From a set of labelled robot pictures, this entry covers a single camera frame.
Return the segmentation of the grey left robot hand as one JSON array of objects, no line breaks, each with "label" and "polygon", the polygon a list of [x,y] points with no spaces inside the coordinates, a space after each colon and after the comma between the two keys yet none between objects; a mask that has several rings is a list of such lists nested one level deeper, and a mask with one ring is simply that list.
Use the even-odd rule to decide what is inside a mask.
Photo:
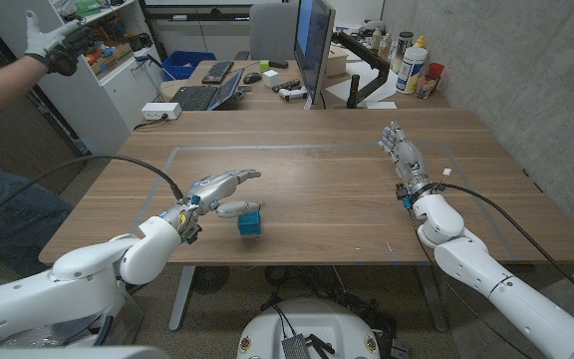
[{"label": "grey left robot hand", "polygon": [[231,170],[211,175],[190,186],[185,196],[165,213],[160,215],[179,234],[188,236],[200,231],[198,220],[202,215],[214,211],[218,217],[231,218],[247,212],[258,211],[264,206],[257,201],[222,202],[231,196],[236,188],[249,179],[259,178],[256,170]]}]

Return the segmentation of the person's gloved hand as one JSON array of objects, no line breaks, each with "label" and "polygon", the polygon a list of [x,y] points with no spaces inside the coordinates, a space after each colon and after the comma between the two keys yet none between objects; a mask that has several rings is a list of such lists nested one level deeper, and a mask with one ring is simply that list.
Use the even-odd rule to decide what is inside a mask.
[{"label": "person's gloved hand", "polygon": [[78,68],[79,57],[94,51],[97,43],[92,30],[82,21],[73,20],[43,33],[39,18],[32,10],[25,11],[27,21],[27,49],[24,54],[38,60],[48,73],[70,77]]}]

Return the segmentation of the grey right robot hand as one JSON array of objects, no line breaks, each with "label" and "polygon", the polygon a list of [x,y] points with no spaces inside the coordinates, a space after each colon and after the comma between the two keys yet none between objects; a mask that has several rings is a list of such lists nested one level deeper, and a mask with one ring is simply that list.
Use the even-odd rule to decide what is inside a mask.
[{"label": "grey right robot hand", "polygon": [[422,153],[418,147],[409,141],[405,132],[396,122],[384,127],[379,147],[387,153],[395,165],[409,194],[416,194],[430,183]]}]

